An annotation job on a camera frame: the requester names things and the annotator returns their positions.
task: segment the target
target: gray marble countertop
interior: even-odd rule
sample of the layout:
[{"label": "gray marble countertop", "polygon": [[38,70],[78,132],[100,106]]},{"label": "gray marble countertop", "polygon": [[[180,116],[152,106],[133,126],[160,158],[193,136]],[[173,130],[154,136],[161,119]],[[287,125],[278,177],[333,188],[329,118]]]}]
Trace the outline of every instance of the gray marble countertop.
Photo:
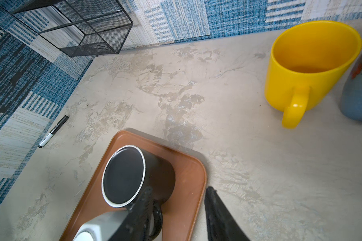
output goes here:
[{"label": "gray marble countertop", "polygon": [[[362,36],[362,20],[348,22]],[[252,241],[362,240],[362,123],[346,80],[294,130],[268,105],[270,48],[283,31],[97,57],[0,206],[0,241],[56,241],[122,129],[197,156]],[[202,205],[192,240],[207,240]]]}]

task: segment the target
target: white mug rim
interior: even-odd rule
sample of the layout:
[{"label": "white mug rim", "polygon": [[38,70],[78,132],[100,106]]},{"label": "white mug rim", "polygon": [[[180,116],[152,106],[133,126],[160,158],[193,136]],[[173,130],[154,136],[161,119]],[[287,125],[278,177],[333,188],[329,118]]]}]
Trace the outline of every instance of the white mug rim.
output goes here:
[{"label": "white mug rim", "polygon": [[[142,162],[143,162],[143,165],[144,165],[144,171],[143,171],[143,174],[142,174],[142,180],[141,180],[141,184],[139,185],[139,188],[137,189],[137,191],[135,192],[135,194],[129,199],[127,200],[126,202],[124,203],[114,203],[112,201],[110,201],[107,197],[106,197],[106,194],[105,194],[105,189],[103,187],[103,179],[105,177],[105,171],[106,171],[106,168],[107,166],[109,165],[111,159],[113,157],[115,157],[116,155],[118,155],[118,153],[120,153],[120,151],[126,147],[133,147],[135,148],[140,154],[141,154],[141,157],[142,157]],[[124,207],[126,205],[128,205],[132,200],[134,200],[134,198],[138,195],[139,191],[141,190],[142,188],[142,185],[144,184],[144,179],[145,179],[145,172],[146,172],[146,162],[145,162],[145,157],[144,157],[144,154],[142,153],[142,151],[140,150],[140,148],[134,146],[134,145],[126,145],[126,146],[123,146],[121,148],[119,148],[116,152],[114,152],[114,154],[110,157],[109,161],[107,162],[106,166],[105,166],[105,169],[103,170],[103,175],[102,175],[102,195],[103,195],[103,199],[107,202],[108,205],[112,206],[112,207]]]}]

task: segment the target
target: black marker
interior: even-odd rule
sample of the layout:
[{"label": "black marker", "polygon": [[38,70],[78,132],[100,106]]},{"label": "black marker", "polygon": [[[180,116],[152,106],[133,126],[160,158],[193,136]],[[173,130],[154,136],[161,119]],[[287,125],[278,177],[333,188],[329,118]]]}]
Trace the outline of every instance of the black marker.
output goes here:
[{"label": "black marker", "polygon": [[68,116],[64,116],[57,124],[56,126],[43,138],[43,140],[39,143],[39,148],[44,147],[47,142],[52,138],[52,136],[62,127],[62,125],[66,122],[68,119]]}]

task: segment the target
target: blue vase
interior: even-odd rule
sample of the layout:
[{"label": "blue vase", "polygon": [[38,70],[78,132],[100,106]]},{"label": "blue vase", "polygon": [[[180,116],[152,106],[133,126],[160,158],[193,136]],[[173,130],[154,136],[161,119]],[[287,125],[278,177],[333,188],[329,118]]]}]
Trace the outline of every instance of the blue vase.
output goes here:
[{"label": "blue vase", "polygon": [[362,121],[362,54],[343,88],[340,110],[345,116]]}]

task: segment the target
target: brown tray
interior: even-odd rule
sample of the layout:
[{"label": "brown tray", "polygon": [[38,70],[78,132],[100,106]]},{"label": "brown tray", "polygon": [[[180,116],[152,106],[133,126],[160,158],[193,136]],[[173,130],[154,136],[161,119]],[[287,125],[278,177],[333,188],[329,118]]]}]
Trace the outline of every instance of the brown tray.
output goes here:
[{"label": "brown tray", "polygon": [[188,154],[122,130],[111,139],[70,221],[68,221],[66,229],[64,229],[61,241],[72,241],[82,224],[105,212],[118,210],[109,206],[103,199],[101,180],[107,161],[114,152],[125,145],[135,145],[172,164],[176,173],[176,184],[169,200],[161,205],[164,218],[162,240],[190,240],[207,184],[204,165],[200,160]]}]

